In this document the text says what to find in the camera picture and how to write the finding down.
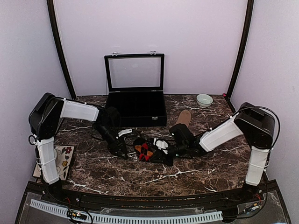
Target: cable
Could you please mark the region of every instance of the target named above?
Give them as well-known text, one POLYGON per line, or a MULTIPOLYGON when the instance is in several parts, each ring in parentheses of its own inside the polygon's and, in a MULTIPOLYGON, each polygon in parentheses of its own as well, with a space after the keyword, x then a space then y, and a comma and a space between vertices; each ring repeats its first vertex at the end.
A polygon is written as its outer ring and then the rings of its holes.
MULTIPOLYGON (((276 120, 277 120, 277 123, 278 123, 278 131, 277 131, 277 135, 276 135, 276 138, 274 139, 272 145, 271 145, 271 150, 269 151, 269 154, 268 154, 268 158, 267 158, 267 164, 266 164, 266 167, 269 165, 269 159, 270 159, 270 154, 271 154, 271 151, 272 149, 274 148, 277 140, 278 140, 278 137, 279 137, 279 134, 280 134, 280 128, 281 128, 281 125, 280 125, 280 120, 279 120, 279 117, 278 115, 271 109, 267 108, 267 107, 264 107, 264 106, 251 106, 251 107, 246 107, 246 108, 242 108, 238 111, 236 111, 235 113, 233 113, 232 117, 235 116, 237 113, 240 113, 242 111, 245 111, 245 110, 248 110, 248 109, 264 109, 264 110, 267 110, 269 112, 271 112, 276 120)), ((261 210, 265 207, 266 203, 267 203, 267 200, 268 200, 268 185, 267 185, 267 181, 265 181, 265 184, 266 184, 266 199, 265 199, 265 202, 263 204, 263 206, 260 207, 260 209, 255 213, 253 214, 252 216, 247 216, 247 217, 238 217, 239 215, 242 215, 244 213, 244 211, 242 211, 241 213, 235 215, 235 216, 223 216, 223 218, 227 218, 227 219, 246 219, 246 218, 251 218, 253 216, 256 216, 259 212, 261 212, 261 210)), ((261 203, 261 198, 259 195, 256 196, 258 199, 259 199, 259 202, 261 203)))
POLYGON ((247 110, 247 109, 264 109, 264 110, 270 111, 270 112, 276 117, 276 120, 277 120, 277 123, 278 123, 278 131, 277 131, 276 138, 275 138, 275 140, 273 141, 272 146, 271 146, 271 148, 273 148, 274 145, 276 144, 277 139, 278 139, 279 134, 280 134, 280 120, 279 120, 277 114, 276 114, 273 110, 271 110, 271 109, 269 109, 269 108, 267 108, 267 107, 264 107, 264 106, 250 106, 250 107, 245 107, 245 108, 242 108, 242 109, 236 111, 235 113, 233 113, 232 117, 235 116, 237 113, 242 112, 242 111, 245 111, 245 110, 247 110))
POLYGON ((74 205, 74 204, 70 204, 70 203, 67 203, 67 202, 63 202, 63 201, 60 201, 59 199, 55 198, 55 197, 50 193, 50 191, 49 191, 49 189, 48 189, 48 187, 47 187, 47 183, 46 183, 46 181, 45 181, 44 178, 43 178, 43 170, 41 169, 40 171, 41 171, 41 181, 42 181, 42 183, 43 183, 43 185, 44 185, 44 187, 45 187, 47 193, 48 193, 54 200, 56 200, 57 202, 59 202, 60 204, 68 205, 68 207, 69 207, 69 206, 73 206, 73 207, 78 208, 78 209, 80 209, 80 210, 83 209, 83 211, 86 212, 86 213, 88 214, 88 216, 90 217, 91 224, 93 224, 93 217, 92 217, 92 215, 86 210, 86 208, 82 208, 82 207, 77 206, 77 205, 74 205))

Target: white cable tray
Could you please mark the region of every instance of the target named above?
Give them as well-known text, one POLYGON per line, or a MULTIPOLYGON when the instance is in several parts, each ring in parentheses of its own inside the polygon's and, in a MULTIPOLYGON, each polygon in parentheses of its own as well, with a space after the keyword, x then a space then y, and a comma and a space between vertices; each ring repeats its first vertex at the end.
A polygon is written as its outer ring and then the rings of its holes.
MULTIPOLYGON (((63 205, 50 204, 45 201, 38 201, 31 199, 30 206, 41 211, 45 211, 52 215, 59 217, 67 218, 67 207, 63 205)), ((85 223, 90 223, 91 219, 86 212, 81 212, 82 214, 87 215, 85 223)), ((206 214, 197 214, 190 216, 175 216, 175 217, 124 217, 124 216, 109 216, 102 215, 97 213, 90 214, 93 217, 94 224, 200 224, 200 223, 209 223, 214 221, 221 221, 222 212, 211 212, 206 214)))

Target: white wall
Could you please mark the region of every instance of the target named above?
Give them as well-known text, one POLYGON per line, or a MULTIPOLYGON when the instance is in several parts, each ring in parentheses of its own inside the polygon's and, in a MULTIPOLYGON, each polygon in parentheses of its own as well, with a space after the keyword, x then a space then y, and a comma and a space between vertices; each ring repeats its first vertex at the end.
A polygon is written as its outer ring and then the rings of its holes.
POLYGON ((104 55, 165 53, 164 92, 227 91, 247 0, 56 0, 77 95, 106 94, 104 55))
POLYGON ((28 116, 45 92, 69 97, 45 0, 1 1, 0 223, 14 223, 35 163, 28 116))
POLYGON ((299 221, 299 1, 255 1, 232 102, 274 110, 282 123, 267 172, 278 181, 291 219, 299 221))

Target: floral card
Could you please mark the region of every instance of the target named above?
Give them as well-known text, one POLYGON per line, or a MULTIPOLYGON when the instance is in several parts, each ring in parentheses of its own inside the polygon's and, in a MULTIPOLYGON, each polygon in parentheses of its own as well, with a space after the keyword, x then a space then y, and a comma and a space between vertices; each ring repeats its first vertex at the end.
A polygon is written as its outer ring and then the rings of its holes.
MULTIPOLYGON (((56 169, 58 172, 58 175, 62 181, 66 180, 70 163, 71 163, 71 158, 73 156, 74 152, 74 146, 54 146, 55 149, 55 157, 56 157, 56 169)), ((36 165, 34 172, 33 172, 33 177, 40 177, 41 172, 39 170, 38 165, 36 165)))

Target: marble table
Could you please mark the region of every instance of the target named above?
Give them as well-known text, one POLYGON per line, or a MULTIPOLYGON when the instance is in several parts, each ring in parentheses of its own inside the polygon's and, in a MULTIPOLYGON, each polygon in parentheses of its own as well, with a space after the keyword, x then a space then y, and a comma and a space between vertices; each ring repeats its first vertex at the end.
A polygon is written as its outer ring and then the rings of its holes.
MULTIPOLYGON (((182 110, 189 110, 189 128, 198 134, 223 122, 232 114, 223 96, 212 96, 214 103, 200 109, 194 95, 165 95, 167 127, 138 128, 146 137, 171 139, 169 128, 182 110)), ((105 105, 106 96, 79 97, 78 100, 105 105)), ((113 196, 184 196, 225 191, 242 187, 250 148, 243 136, 230 140, 207 155, 194 159, 176 158, 174 165, 140 162, 133 147, 129 159, 112 156, 107 144, 90 122, 65 119, 55 145, 75 146, 73 165, 63 188, 113 196)))

